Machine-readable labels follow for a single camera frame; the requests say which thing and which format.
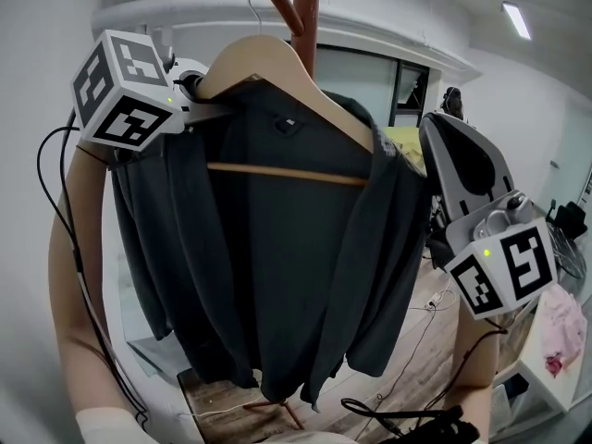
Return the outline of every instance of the pink cloth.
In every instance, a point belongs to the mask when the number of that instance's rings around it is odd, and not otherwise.
[[[557,284],[545,291],[541,302],[543,358],[547,369],[556,376],[582,352],[587,320],[574,296]]]

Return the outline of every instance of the ceiling light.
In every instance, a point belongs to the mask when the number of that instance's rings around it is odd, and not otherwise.
[[[512,23],[516,27],[518,34],[527,40],[530,40],[530,33],[528,32],[528,28],[526,28],[526,23],[524,23],[524,18],[522,18],[522,13],[520,13],[520,8],[518,8],[515,4],[510,4],[508,2],[503,3],[503,8],[506,10]]]

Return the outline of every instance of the dark gray jacket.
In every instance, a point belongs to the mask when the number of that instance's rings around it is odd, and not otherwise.
[[[227,119],[161,137],[114,170],[129,266],[154,335],[175,329],[205,382],[315,403],[347,354],[380,376],[404,319],[429,213],[425,179],[355,101],[374,155],[265,82]],[[365,188],[208,171],[221,161],[369,179]]]

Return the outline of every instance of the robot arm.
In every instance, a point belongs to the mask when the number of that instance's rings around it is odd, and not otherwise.
[[[104,31],[71,85],[82,139],[141,152],[161,133],[230,113],[193,99],[206,71],[190,59],[165,70],[150,36]]]
[[[422,120],[420,142],[442,206],[428,244],[473,317],[508,313],[557,282],[547,223],[513,187],[500,150],[473,127],[437,113]]]

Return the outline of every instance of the jacket sleeve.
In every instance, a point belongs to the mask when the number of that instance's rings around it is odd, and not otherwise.
[[[421,263],[429,220],[430,196],[416,176],[402,179],[400,198],[391,204],[372,299],[348,349],[348,365],[369,376],[381,376],[395,348]]]
[[[172,328],[160,301],[150,271],[146,264],[131,205],[128,171],[121,167],[113,171],[113,193],[121,239],[128,259],[133,286],[138,294],[140,306],[146,316],[154,337],[163,339]]]

